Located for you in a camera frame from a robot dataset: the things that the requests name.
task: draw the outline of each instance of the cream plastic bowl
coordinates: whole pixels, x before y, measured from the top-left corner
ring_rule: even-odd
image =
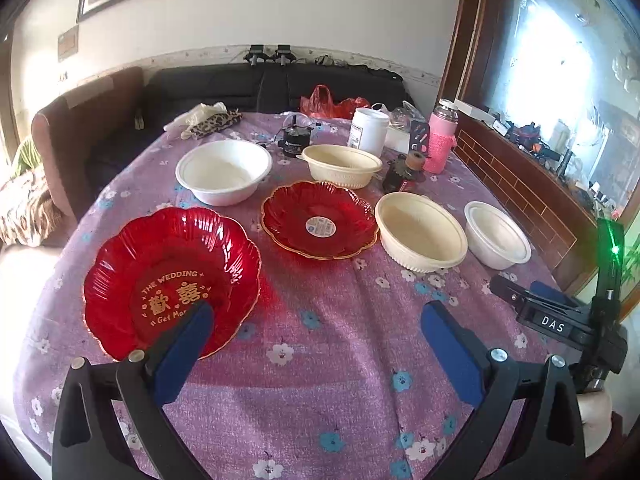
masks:
[[[390,193],[376,206],[385,251],[414,272],[456,266],[466,256],[466,236],[453,216],[425,196]]]
[[[242,202],[271,171],[271,154],[246,140],[216,140],[191,150],[175,167],[175,177],[209,205]]]
[[[318,182],[330,182],[347,189],[365,187],[382,169],[375,155],[334,144],[316,144],[305,148],[298,158],[309,163],[311,176]]]
[[[484,202],[469,202],[465,216],[469,249],[487,267],[504,270],[529,261],[531,245],[505,213]]]

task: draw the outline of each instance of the red glass plate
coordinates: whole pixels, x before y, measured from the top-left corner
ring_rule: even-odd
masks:
[[[378,239],[369,203],[325,182],[276,189],[262,204],[262,227],[280,247],[315,260],[351,258]]]
[[[120,361],[146,349],[199,299],[215,312],[202,357],[226,345],[260,295],[260,252],[242,226],[205,208],[162,209],[129,222],[84,279],[84,322]]]

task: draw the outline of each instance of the gold rim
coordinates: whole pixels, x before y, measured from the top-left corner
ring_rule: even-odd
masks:
[[[380,227],[378,226],[378,222],[376,222],[376,230],[373,233],[373,240],[370,241],[368,244],[364,245],[363,247],[359,248],[358,251],[356,251],[355,253],[349,254],[348,256],[313,256],[312,254],[308,254],[308,253],[305,253],[303,251],[299,251],[297,249],[294,249],[293,247],[289,247],[289,246],[286,246],[283,243],[281,243],[275,237],[275,235],[271,231],[269,231],[268,227],[264,223],[264,216],[265,216],[265,214],[264,214],[264,205],[274,197],[274,195],[277,193],[277,191],[279,189],[284,189],[286,187],[293,187],[296,184],[324,184],[326,186],[332,186],[334,189],[343,189],[344,191],[347,191],[351,195],[355,195],[360,202],[364,202],[369,207],[370,214],[372,215],[374,221],[376,220],[376,215],[375,215],[375,212],[374,212],[373,208],[371,207],[371,204],[369,202],[367,202],[366,200],[364,200],[363,198],[360,198],[359,196],[357,196],[356,193],[352,189],[346,189],[344,187],[334,186],[334,184],[331,184],[330,182],[310,182],[308,180],[299,180],[297,182],[294,182],[293,184],[290,184],[289,186],[277,187],[276,189],[273,190],[271,195],[269,195],[269,197],[262,202],[262,206],[260,208],[260,212],[261,212],[260,225],[262,225],[262,228],[264,229],[264,231],[271,237],[271,240],[273,240],[276,245],[282,247],[284,250],[289,251],[290,253],[299,254],[300,256],[304,256],[305,258],[309,258],[311,260],[327,261],[327,260],[348,260],[349,258],[353,258],[354,256],[358,256],[358,254],[360,254],[362,251],[366,251],[367,249],[372,248],[376,244],[376,242],[378,241],[378,232],[380,231]]]
[[[166,207],[164,209],[161,209],[159,211],[156,211],[155,213],[153,213],[152,215],[148,215],[146,217],[138,217],[138,218],[151,218],[153,215],[155,215],[156,213],[159,213],[160,211],[164,211],[165,209],[180,209],[181,211],[185,211],[186,209],[181,209],[179,207]],[[256,293],[255,296],[255,300],[252,303],[251,307],[249,308],[249,311],[247,312],[246,316],[244,316],[242,318],[242,321],[238,324],[238,328],[236,328],[236,331],[234,332],[234,334],[226,340],[226,342],[220,346],[220,348],[218,348],[217,350],[214,350],[213,352],[207,354],[207,355],[203,355],[201,357],[198,357],[198,361],[201,361],[202,359],[206,359],[207,357],[211,357],[213,354],[221,351],[225,346],[227,346],[229,343],[231,343],[233,341],[233,339],[236,337],[236,335],[238,335],[238,332],[240,332],[240,328],[242,326],[242,324],[247,320],[247,318],[251,315],[251,313],[254,311],[255,305],[258,303],[258,300],[260,299],[260,291],[261,291],[261,287],[260,287],[260,273],[262,272],[262,254],[260,253],[260,249],[259,247],[255,244],[255,242],[253,240],[251,240],[251,238],[248,237],[248,235],[246,234],[246,231],[244,230],[244,227],[242,227],[242,224],[236,220],[235,218],[231,218],[230,216],[224,216],[221,215],[220,213],[218,213],[217,211],[213,211],[213,209],[207,209],[206,207],[190,207],[189,209],[206,209],[207,211],[211,211],[215,214],[217,214],[220,218],[226,218],[229,219],[233,222],[235,222],[236,224],[238,224],[238,226],[242,229],[242,232],[244,233],[245,238],[249,241],[249,243],[255,247],[255,250],[258,252],[258,275],[257,275],[257,279],[258,279],[258,291]],[[126,224],[123,225],[123,227],[118,231],[118,234],[116,234],[115,236],[112,236],[111,238],[108,238],[104,243],[102,243],[100,245],[100,249],[103,247],[103,245],[105,243],[107,243],[109,240],[111,240],[112,238],[117,238],[118,236],[120,236],[120,233],[123,231],[123,229],[129,225],[130,222],[133,222],[133,220],[129,220],[129,222],[127,222]],[[95,267],[96,262],[98,261],[98,256],[96,254],[95,260],[94,260],[94,264],[91,266],[91,269],[93,269]],[[82,285],[81,285],[81,297],[82,297],[82,302],[84,303],[84,309],[82,310],[82,323],[84,324],[84,327],[86,328],[87,332],[89,333],[89,335],[91,337],[93,337],[95,339],[95,341],[98,343],[98,346],[100,347],[100,350],[102,350],[102,353],[105,354],[109,359],[112,359],[114,362],[120,362],[117,359],[115,359],[113,356],[111,356],[105,349],[104,346],[102,345],[102,341],[100,341],[100,339],[91,331],[91,329],[89,328],[89,326],[86,323],[86,298],[84,297],[84,280],[82,280]]]

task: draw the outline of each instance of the purple tablecloth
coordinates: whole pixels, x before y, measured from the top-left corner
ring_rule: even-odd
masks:
[[[273,155],[273,171],[249,200],[219,208],[258,245],[266,291],[236,338],[199,361],[177,402],[165,407],[212,476],[422,478],[472,411],[456,397],[420,332],[422,306],[431,299],[441,300],[487,347],[500,346],[520,360],[545,359],[546,341],[518,325],[513,310],[490,294],[495,271],[471,253],[460,267],[422,275],[398,266],[380,243],[332,262],[307,260],[274,244],[260,226],[260,204],[277,186],[310,180],[306,163],[283,158],[270,142],[283,120],[247,114],[224,135],[201,141],[163,134],[82,219],[38,301],[15,376],[20,425],[44,451],[51,451],[71,359],[110,361],[82,323],[82,282],[98,248],[133,218],[164,206],[201,205],[176,183],[175,165],[195,146],[229,136],[266,141]],[[314,142],[346,142],[348,122],[325,125]],[[395,155],[385,151],[383,158]],[[455,155],[417,192],[448,208],[462,225],[470,200],[500,207]],[[382,196],[380,182],[357,193],[374,205]],[[506,275],[525,286],[532,280],[554,284],[535,252]],[[274,352],[277,345],[285,346]],[[281,349],[284,359],[277,355]],[[152,473],[126,409],[117,403],[116,410],[138,463]],[[512,408],[484,473],[497,466],[518,412]]]

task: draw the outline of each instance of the pink bottle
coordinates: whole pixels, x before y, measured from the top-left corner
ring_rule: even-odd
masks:
[[[424,170],[429,173],[442,173],[449,152],[456,145],[458,129],[458,107],[451,101],[440,99],[429,118],[429,156]]]

